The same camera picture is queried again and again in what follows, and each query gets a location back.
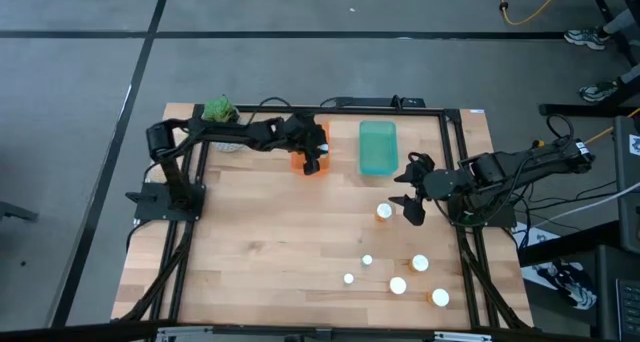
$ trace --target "orange-lidded cup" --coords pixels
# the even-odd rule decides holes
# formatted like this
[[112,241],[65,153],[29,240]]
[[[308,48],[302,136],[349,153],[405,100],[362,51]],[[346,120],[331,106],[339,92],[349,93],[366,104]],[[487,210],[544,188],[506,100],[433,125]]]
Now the orange-lidded cup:
[[388,203],[380,203],[376,208],[376,221],[385,222],[393,216],[393,208]]

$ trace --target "white sticker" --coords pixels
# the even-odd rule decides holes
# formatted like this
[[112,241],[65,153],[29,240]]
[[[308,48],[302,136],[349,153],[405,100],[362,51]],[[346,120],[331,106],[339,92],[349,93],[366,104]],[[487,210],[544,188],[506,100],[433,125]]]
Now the white sticker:
[[629,152],[640,156],[640,136],[629,135]]
[[578,147],[578,149],[580,150],[580,154],[589,153],[589,150],[587,149],[587,146],[585,146],[584,143],[582,143],[582,142],[576,142],[576,147]]

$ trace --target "yellow cable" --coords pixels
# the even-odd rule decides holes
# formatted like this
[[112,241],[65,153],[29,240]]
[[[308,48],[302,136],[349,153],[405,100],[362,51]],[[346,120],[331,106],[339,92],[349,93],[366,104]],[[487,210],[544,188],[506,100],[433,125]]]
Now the yellow cable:
[[551,3],[551,1],[553,0],[547,0],[547,2],[545,2],[542,6],[540,6],[540,8],[538,8],[538,10],[532,14],[531,16],[523,19],[520,22],[511,22],[511,20],[509,19],[509,16],[507,15],[507,9],[506,8],[501,8],[502,9],[502,15],[504,16],[505,21],[507,21],[508,24],[512,25],[512,26],[519,26],[521,24],[527,23],[529,21],[531,21],[532,19],[536,18],[537,15],[540,14],[540,12],[544,11],[545,8],[547,8],[547,6],[549,5],[549,3]]
[[[638,112],[640,112],[640,108],[636,108],[636,110],[635,110],[635,111],[633,111],[633,112],[631,112],[627,117],[633,117],[633,116],[635,116],[635,114],[636,114],[636,113],[638,113]],[[607,128],[606,130],[604,130],[604,131],[602,131],[602,132],[598,133],[597,135],[595,135],[595,136],[593,136],[593,137],[589,138],[589,139],[587,140],[587,142],[585,142],[585,144],[591,143],[591,142],[593,142],[593,141],[597,140],[598,138],[600,138],[600,137],[602,137],[602,136],[604,136],[604,135],[606,135],[606,134],[608,134],[608,133],[611,133],[611,131],[613,131],[613,127],[609,127],[609,128]]]

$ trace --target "small white cup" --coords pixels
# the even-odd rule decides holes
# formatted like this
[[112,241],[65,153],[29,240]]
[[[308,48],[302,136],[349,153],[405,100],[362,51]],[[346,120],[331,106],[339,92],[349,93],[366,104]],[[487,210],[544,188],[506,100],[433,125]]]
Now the small white cup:
[[371,255],[364,255],[362,256],[361,262],[364,267],[371,266],[373,263],[373,257],[371,257]]
[[429,268],[429,260],[424,255],[415,255],[411,259],[411,269],[416,272],[424,272]]
[[429,301],[438,307],[446,307],[449,304],[449,292],[438,288],[431,292]]
[[352,284],[353,283],[353,275],[351,273],[347,273],[344,275],[344,283],[345,284]]
[[393,208],[388,203],[380,203],[378,208],[376,208],[376,220],[379,222],[384,222],[391,218],[393,214]]
[[389,281],[389,289],[394,294],[401,295],[407,290],[407,282],[401,277],[393,277]]

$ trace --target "sneaker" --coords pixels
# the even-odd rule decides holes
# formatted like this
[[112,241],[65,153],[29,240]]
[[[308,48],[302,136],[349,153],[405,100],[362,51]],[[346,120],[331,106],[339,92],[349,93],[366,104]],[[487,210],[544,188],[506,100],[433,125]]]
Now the sneaker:
[[599,37],[598,30],[596,28],[586,30],[568,30],[564,33],[564,39],[567,42],[577,46],[587,45],[592,50],[602,51],[604,49],[604,43],[609,39],[607,37]]
[[589,103],[597,103],[614,94],[620,86],[617,81],[600,82],[594,86],[582,87],[578,94]]

